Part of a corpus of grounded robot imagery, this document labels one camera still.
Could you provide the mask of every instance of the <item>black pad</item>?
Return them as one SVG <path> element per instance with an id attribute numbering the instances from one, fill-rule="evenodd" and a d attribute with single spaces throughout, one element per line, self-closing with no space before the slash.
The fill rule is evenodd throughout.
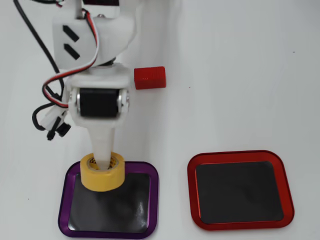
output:
<path id="1" fill-rule="evenodd" d="M 117 189 L 94 192 L 75 180 L 68 227 L 75 231 L 144 233 L 148 227 L 150 177 L 128 173 Z"/>
<path id="2" fill-rule="evenodd" d="M 274 168 L 268 161 L 196 167 L 205 224 L 280 221 L 284 217 Z"/>

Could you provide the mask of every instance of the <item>white background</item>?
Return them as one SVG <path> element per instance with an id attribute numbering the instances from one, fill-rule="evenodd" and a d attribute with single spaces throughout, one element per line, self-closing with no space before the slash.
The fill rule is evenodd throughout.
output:
<path id="1" fill-rule="evenodd" d="M 53 52 L 58 9 L 20 1 Z M 119 59 L 132 68 L 165 66 L 167 88 L 131 91 L 115 151 L 159 172 L 150 239 L 320 239 L 320 1 L 146 1 L 139 35 Z M 67 239 L 57 224 L 63 182 L 69 166 L 91 152 L 88 134 L 73 127 L 49 142 L 33 127 L 33 110 L 46 102 L 42 83 L 54 72 L 11 0 L 1 1 L 0 32 L 0 239 Z M 189 160 L 244 150 L 282 158 L 293 222 L 201 230 L 190 214 Z"/>

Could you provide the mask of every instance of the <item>black cable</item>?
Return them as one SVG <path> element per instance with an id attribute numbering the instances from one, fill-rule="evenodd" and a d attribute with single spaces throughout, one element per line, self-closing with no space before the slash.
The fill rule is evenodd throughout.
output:
<path id="1" fill-rule="evenodd" d="M 40 1 L 40 0 L 36 0 L 35 2 L 48 2 L 48 1 Z M 59 68 L 55 62 L 55 60 L 53 59 L 53 57 L 51 56 L 49 50 L 47 49 L 46 45 L 44 44 L 44 42 L 42 41 L 42 39 L 40 38 L 39 34 L 37 33 L 37 31 L 35 30 L 34 26 L 31 24 L 31 22 L 29 21 L 27 15 L 25 14 L 24 10 L 22 9 L 19 0 L 13 0 L 16 9 L 18 10 L 18 12 L 20 13 L 22 19 L 24 20 L 25 24 L 27 25 L 27 27 L 29 28 L 30 32 L 32 33 L 32 35 L 34 36 L 35 40 L 38 42 L 38 44 L 40 45 L 40 47 L 42 48 L 44 54 L 46 55 L 46 57 L 48 58 L 49 62 L 51 63 L 54 71 L 56 74 L 60 73 Z M 60 97 L 62 98 L 63 95 L 63 91 L 65 88 L 65 83 L 64 80 L 61 78 L 59 79 L 60 85 L 61 85 L 61 95 Z"/>
<path id="2" fill-rule="evenodd" d="M 44 131 L 46 129 L 38 123 L 37 114 L 40 111 L 47 109 L 47 108 L 50 108 L 54 105 L 55 105 L 54 103 L 50 102 L 50 103 L 42 105 L 42 106 L 38 107 L 36 110 L 34 110 L 34 112 L 32 114 L 32 122 L 33 122 L 33 125 L 35 126 L 35 128 L 38 129 L 39 131 Z"/>
<path id="3" fill-rule="evenodd" d="M 43 3 L 43 4 L 56 4 L 57 1 L 55 0 L 33 0 L 34 2 L 38 2 L 38 3 Z M 53 59 L 53 57 L 51 56 L 49 50 L 47 49 L 46 45 L 44 44 L 44 42 L 42 41 L 42 39 L 40 38 L 40 36 L 38 35 L 37 31 L 35 30 L 35 28 L 33 27 L 33 25 L 31 24 L 31 22 L 29 21 L 27 15 L 25 14 L 24 10 L 22 9 L 20 3 L 18 0 L 13 0 L 14 2 L 14 5 L 16 7 L 16 9 L 18 10 L 18 12 L 20 13 L 22 19 L 24 20 L 25 24 L 27 25 L 27 27 L 29 28 L 29 30 L 31 31 L 33 37 L 35 38 L 35 40 L 38 42 L 39 46 L 41 47 L 41 49 L 43 50 L 44 54 L 46 55 L 46 57 L 48 58 L 49 62 L 51 63 L 55 73 L 59 73 L 59 68 L 55 62 L 55 60 Z M 62 99 L 62 96 L 63 96 L 63 93 L 64 93 L 64 88 L 65 88 L 65 83 L 64 83 L 64 80 L 62 78 L 59 79 L 59 82 L 60 82 L 60 86 L 61 86 L 61 95 L 57 95 L 55 94 L 51 88 L 49 86 L 46 87 L 47 91 L 52 95 L 52 96 L 55 96 L 57 99 L 61 100 Z M 40 107 L 38 107 L 32 114 L 32 122 L 33 122 L 33 125 L 35 126 L 36 129 L 38 129 L 39 131 L 44 131 L 45 128 L 43 126 L 41 126 L 38 122 L 38 119 L 37 119 L 37 114 L 46 109 L 46 108 L 50 108 L 52 106 L 54 106 L 55 104 L 50 102 L 50 103 L 47 103 L 45 105 L 42 105 Z M 54 126 L 55 126 L 55 129 L 54 127 L 52 127 L 51 130 L 56 130 L 57 129 L 57 126 L 56 125 L 59 125 L 60 123 L 60 118 L 57 118 L 55 123 L 54 123 Z"/>

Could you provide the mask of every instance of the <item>purple tray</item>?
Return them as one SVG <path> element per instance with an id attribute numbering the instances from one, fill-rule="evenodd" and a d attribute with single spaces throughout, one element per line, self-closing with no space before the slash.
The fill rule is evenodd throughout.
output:
<path id="1" fill-rule="evenodd" d="M 102 239 L 145 239 L 150 236 L 158 221 L 158 194 L 159 176 L 154 166 L 147 162 L 129 161 L 125 163 L 125 173 L 148 174 L 150 176 L 148 227 L 143 233 L 124 232 L 98 232 L 98 231 L 74 231 L 68 227 L 72 200 L 74 195 L 75 181 L 80 173 L 80 162 L 73 164 L 65 175 L 58 226 L 60 231 L 71 238 L 102 238 Z"/>

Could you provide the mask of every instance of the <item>yellow tape roll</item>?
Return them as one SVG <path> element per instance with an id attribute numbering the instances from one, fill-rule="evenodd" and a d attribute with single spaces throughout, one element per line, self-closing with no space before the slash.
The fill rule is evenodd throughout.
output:
<path id="1" fill-rule="evenodd" d="M 94 154 L 88 154 L 80 162 L 82 184 L 94 192 L 106 192 L 120 187 L 125 181 L 125 160 L 115 153 L 111 153 L 110 168 L 99 170 Z"/>

